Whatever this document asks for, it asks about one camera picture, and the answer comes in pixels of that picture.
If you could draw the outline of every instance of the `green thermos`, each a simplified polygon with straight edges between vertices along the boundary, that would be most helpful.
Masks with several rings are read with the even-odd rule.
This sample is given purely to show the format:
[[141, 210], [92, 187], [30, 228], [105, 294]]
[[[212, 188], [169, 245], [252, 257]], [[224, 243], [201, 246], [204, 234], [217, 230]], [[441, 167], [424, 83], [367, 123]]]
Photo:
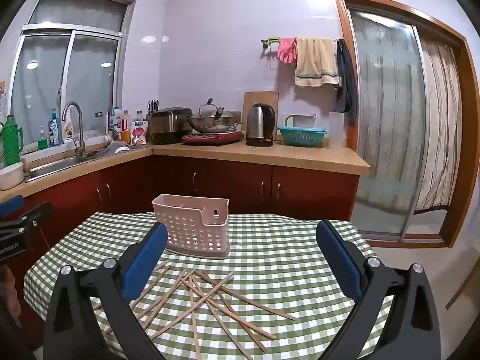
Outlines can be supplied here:
[[[18, 128], [13, 115], [7, 116], [7, 121], [2, 129], [3, 152], [5, 154], [5, 166], [20, 162], [20, 152], [23, 149], [23, 130]], [[18, 133], [20, 133], [20, 145], [18, 144]]]

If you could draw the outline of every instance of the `cutting board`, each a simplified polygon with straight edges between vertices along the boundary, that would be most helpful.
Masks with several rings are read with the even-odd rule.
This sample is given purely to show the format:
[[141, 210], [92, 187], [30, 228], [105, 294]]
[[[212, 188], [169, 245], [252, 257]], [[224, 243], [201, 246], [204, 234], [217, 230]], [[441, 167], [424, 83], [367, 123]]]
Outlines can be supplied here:
[[243, 97], [243, 111], [241, 113], [241, 128], [247, 130], [247, 117], [250, 108], [257, 103], [268, 104], [273, 107], [275, 111], [275, 128], [273, 130], [273, 139], [277, 139], [277, 119], [278, 119], [278, 92], [245, 92]]

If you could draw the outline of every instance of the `turquoise basket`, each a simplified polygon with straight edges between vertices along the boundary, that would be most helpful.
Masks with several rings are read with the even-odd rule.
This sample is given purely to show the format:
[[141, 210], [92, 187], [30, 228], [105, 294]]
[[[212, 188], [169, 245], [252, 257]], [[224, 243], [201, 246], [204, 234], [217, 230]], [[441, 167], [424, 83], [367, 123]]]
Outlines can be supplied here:
[[319, 146], [326, 134], [324, 128], [303, 128], [282, 126], [278, 128], [285, 144], [289, 146], [314, 147]]

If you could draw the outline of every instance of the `window pane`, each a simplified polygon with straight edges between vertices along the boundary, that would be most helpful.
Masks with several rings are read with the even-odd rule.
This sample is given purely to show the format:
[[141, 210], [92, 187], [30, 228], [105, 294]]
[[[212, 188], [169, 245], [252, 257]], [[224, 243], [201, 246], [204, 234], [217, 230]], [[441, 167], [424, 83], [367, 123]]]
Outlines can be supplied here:
[[352, 223], [363, 232], [399, 235], [419, 186], [425, 145], [425, 84], [412, 26], [350, 11], [360, 68], [358, 153], [362, 176]]
[[57, 108], [57, 116], [61, 111], [58, 90], [69, 39], [69, 35], [38, 35], [27, 36], [23, 42], [11, 109], [15, 121], [23, 127], [24, 144], [40, 139], [40, 126], [47, 136], [51, 108]]
[[[66, 103], [75, 101], [83, 115], [83, 130], [104, 131], [105, 118], [113, 102], [113, 72], [117, 40], [76, 35], [67, 77]], [[78, 114], [71, 110], [73, 131], [79, 131]]]
[[77, 24], [120, 31], [125, 5], [111, 0], [40, 0], [29, 24]]

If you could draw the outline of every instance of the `plastic basket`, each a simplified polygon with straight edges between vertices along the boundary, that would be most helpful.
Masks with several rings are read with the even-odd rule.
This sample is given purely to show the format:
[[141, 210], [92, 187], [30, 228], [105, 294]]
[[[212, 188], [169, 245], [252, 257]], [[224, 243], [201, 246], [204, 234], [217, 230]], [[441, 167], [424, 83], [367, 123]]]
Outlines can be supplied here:
[[278, 129], [280, 130], [280, 134], [282, 134], [285, 144], [289, 146], [318, 146], [326, 134], [324, 128], [279, 126]]
[[167, 250], [189, 257], [227, 258], [228, 199], [162, 194], [152, 204], [157, 221], [169, 231]]

